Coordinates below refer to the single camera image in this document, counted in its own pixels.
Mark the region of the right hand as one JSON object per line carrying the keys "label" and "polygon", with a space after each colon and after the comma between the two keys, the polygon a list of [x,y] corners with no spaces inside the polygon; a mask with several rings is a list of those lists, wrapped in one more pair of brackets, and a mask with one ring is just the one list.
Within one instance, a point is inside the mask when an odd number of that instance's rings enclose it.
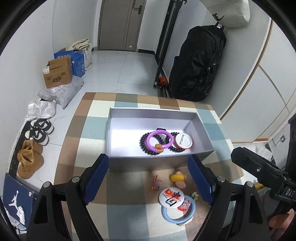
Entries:
{"label": "right hand", "polygon": [[295,212],[291,209],[288,213],[276,215],[269,220],[269,227],[275,229],[275,232],[271,235],[271,240],[280,239],[293,220],[294,215]]}

